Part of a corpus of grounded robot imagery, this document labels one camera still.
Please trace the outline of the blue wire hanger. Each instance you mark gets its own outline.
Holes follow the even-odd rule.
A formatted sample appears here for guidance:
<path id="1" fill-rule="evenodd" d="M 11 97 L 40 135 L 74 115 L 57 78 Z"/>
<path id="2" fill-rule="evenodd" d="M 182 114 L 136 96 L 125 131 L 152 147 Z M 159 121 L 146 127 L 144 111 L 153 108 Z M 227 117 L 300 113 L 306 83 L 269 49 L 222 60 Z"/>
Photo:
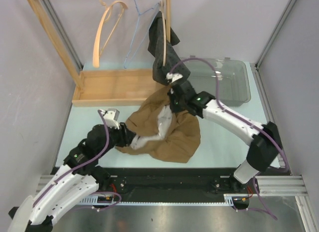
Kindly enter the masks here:
<path id="1" fill-rule="evenodd" d="M 123 67 L 124 69 L 128 69 L 129 65 L 133 62 L 134 58 L 136 57 L 137 53 L 139 52 L 142 44 L 144 43 L 148 31 L 150 29 L 151 23 L 153 21 L 153 19 L 155 18 L 156 14 L 159 12 L 159 8 L 160 8 L 160 3 L 157 2 L 155 3 L 153 6 L 145 9 L 145 10 L 141 10 L 139 7 L 139 4 L 137 2 L 137 0 L 133 0 L 134 4 L 135 4 L 135 8 L 136 8 L 136 12 L 137 12 L 137 22 L 135 25 L 135 30 L 132 36 L 132 40 L 130 42 L 130 46 L 129 46 L 129 50 L 126 54 L 125 60 L 124 60 L 124 64 Z M 140 26 L 142 25 L 142 19 L 144 16 L 153 16 L 152 20 L 150 21 L 147 29 L 143 29 L 140 30 Z"/>

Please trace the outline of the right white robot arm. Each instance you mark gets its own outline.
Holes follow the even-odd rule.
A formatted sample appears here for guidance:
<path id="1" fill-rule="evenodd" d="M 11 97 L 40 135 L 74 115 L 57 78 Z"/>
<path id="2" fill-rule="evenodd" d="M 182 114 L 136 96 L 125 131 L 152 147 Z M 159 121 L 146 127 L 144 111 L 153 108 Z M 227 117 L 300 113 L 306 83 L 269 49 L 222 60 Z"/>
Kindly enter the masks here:
<path id="1" fill-rule="evenodd" d="M 187 80 L 172 83 L 168 96 L 173 109 L 186 110 L 193 116 L 213 121 L 248 145 L 246 159 L 229 177 L 230 190 L 236 193 L 243 192 L 248 182 L 260 172 L 266 171 L 282 152 L 278 127 L 273 122 L 253 122 L 223 105 L 210 93 L 196 93 Z"/>

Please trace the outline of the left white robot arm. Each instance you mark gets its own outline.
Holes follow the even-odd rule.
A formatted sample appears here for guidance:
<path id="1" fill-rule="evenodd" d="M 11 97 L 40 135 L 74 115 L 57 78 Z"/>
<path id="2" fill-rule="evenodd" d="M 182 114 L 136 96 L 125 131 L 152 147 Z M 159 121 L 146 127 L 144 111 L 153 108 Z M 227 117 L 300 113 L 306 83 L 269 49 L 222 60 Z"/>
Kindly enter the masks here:
<path id="1" fill-rule="evenodd" d="M 82 199 L 95 192 L 117 195 L 110 174 L 98 160 L 114 147 L 126 147 L 136 134 L 125 123 L 118 127 L 96 125 L 73 148 L 53 178 L 35 196 L 28 196 L 9 211 L 10 232 L 50 232 L 53 226 Z"/>

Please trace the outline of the tan cloth garment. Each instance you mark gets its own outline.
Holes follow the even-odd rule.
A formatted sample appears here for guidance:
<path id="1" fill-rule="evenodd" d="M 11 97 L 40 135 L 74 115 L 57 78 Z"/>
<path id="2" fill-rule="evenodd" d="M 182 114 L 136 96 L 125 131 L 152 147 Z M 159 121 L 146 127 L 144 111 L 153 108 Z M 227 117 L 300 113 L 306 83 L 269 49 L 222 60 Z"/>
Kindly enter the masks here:
<path id="1" fill-rule="evenodd" d="M 170 86 L 156 91 L 128 117 L 125 124 L 136 135 L 118 151 L 173 163 L 187 163 L 195 154 L 201 142 L 198 119 L 187 111 L 173 112 L 169 91 Z"/>

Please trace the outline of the dark grey dotted skirt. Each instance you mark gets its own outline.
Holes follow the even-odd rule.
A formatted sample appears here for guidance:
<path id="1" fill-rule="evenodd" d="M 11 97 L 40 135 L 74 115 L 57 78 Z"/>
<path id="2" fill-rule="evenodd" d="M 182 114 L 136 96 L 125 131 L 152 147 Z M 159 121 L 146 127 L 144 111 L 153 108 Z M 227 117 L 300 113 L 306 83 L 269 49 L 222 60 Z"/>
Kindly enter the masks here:
<path id="1" fill-rule="evenodd" d="M 161 85 L 169 85 L 166 75 L 180 62 L 180 58 L 173 46 L 180 40 L 173 30 L 170 31 L 171 40 L 164 41 L 162 13 L 158 12 L 149 29 L 148 52 L 155 58 L 153 63 L 153 80 Z"/>

